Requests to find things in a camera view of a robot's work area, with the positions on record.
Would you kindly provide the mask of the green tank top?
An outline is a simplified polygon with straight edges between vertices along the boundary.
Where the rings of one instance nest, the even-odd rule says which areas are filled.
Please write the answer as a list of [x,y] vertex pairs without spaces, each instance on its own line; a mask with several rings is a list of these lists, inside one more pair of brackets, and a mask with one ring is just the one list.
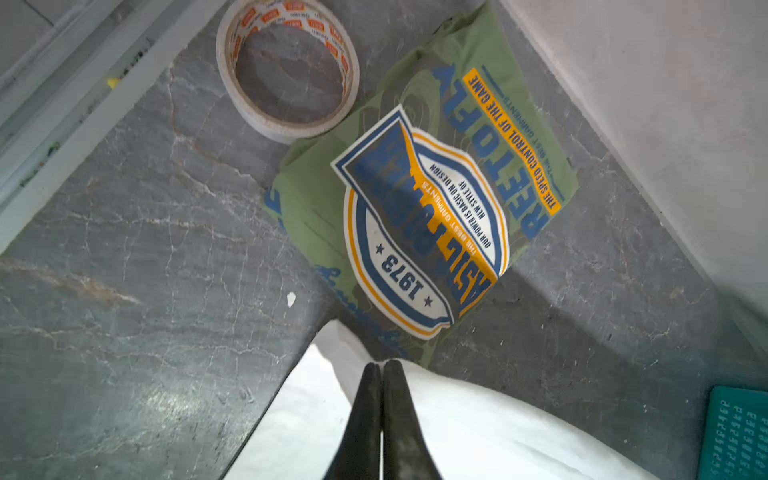
[[291,147],[263,204],[364,327],[428,365],[578,187],[488,3]]

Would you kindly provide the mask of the white navy tank top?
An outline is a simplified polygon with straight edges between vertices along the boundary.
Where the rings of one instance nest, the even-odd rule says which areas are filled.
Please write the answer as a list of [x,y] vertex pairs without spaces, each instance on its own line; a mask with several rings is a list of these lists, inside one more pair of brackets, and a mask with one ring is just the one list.
[[[318,479],[342,441],[372,360],[338,320],[315,336],[227,479]],[[520,400],[403,364],[426,446],[445,479],[648,479],[578,428]]]

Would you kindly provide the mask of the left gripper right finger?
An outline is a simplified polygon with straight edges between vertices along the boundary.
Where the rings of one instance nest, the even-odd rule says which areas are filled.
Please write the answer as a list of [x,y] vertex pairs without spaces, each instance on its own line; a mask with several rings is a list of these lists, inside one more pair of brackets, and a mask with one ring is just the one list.
[[383,478],[441,479],[429,453],[403,364],[383,367]]

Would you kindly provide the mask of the teal plastic basket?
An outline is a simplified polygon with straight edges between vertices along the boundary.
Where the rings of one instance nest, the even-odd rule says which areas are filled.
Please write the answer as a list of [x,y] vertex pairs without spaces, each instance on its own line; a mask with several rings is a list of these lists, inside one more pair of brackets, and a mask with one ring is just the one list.
[[765,391],[711,390],[697,478],[767,477],[768,400]]

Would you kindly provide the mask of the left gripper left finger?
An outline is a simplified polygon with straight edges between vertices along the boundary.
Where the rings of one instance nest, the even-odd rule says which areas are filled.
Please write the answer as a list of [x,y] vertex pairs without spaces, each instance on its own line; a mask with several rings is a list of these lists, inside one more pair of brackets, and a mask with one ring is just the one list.
[[378,479],[382,431],[382,373],[365,366],[341,443],[325,479]]

